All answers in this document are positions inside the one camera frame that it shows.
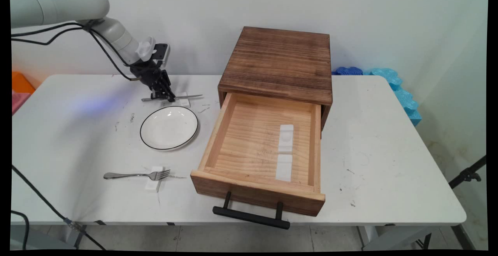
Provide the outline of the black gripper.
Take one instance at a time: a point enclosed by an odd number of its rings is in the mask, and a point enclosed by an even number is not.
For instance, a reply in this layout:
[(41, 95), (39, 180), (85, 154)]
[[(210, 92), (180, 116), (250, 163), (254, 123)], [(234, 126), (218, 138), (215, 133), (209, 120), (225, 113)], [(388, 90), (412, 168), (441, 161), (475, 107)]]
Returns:
[(171, 90), (171, 82), (167, 73), (161, 68), (163, 61), (137, 61), (130, 66), (130, 72), (151, 88), (151, 99), (166, 99), (175, 102), (175, 94)]

